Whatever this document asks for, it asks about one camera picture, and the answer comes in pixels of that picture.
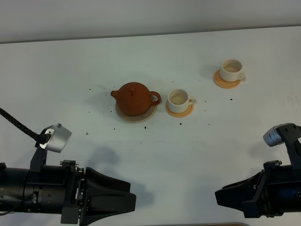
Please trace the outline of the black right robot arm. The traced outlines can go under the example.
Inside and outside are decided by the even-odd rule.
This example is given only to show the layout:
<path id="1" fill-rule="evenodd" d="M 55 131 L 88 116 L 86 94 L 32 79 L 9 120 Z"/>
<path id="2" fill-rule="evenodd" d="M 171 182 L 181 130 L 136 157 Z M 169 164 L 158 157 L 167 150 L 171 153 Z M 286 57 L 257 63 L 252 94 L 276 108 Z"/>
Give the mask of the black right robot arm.
<path id="1" fill-rule="evenodd" d="M 217 204 L 243 212 L 245 218 L 273 218 L 301 211 L 301 171 L 281 161 L 264 163 L 256 175 L 215 192 Z"/>

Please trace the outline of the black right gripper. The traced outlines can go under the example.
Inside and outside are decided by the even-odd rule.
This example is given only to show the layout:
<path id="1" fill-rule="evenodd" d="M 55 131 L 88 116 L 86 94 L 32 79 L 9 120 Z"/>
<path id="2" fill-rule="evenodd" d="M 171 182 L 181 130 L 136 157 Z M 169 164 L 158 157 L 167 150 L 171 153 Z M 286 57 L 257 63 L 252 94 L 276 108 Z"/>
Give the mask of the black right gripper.
<path id="1" fill-rule="evenodd" d="M 216 191 L 217 204 L 239 210 L 245 218 L 298 212 L 299 170 L 281 166 L 281 161 L 266 162 L 263 167 L 264 173 Z"/>

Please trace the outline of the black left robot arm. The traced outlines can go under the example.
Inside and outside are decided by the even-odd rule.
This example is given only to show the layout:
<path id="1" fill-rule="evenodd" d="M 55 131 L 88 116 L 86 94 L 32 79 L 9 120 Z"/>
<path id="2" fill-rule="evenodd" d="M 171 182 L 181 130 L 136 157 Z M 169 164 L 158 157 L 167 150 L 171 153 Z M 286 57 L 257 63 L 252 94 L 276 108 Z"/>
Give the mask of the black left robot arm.
<path id="1" fill-rule="evenodd" d="M 62 224 L 88 226 L 135 210 L 130 183 L 100 174 L 74 161 L 42 166 L 39 172 L 0 165 L 0 214 L 57 214 Z"/>

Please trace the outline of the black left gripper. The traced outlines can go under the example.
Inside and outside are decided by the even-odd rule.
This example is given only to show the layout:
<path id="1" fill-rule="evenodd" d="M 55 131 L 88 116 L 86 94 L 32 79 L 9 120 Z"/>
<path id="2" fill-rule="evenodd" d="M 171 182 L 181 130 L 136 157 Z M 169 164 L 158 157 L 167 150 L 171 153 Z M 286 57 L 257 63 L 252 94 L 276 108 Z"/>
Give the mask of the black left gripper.
<path id="1" fill-rule="evenodd" d="M 85 195 L 93 195 L 82 203 L 77 190 L 86 179 Z M 129 182 L 97 172 L 91 167 L 80 168 L 75 161 L 63 161 L 60 166 L 43 165 L 39 171 L 30 170 L 24 186 L 24 210 L 32 213 L 60 214 L 62 224 L 88 226 L 100 219 L 135 210 L 136 195 L 130 193 Z M 109 190 L 118 193 L 104 193 Z"/>

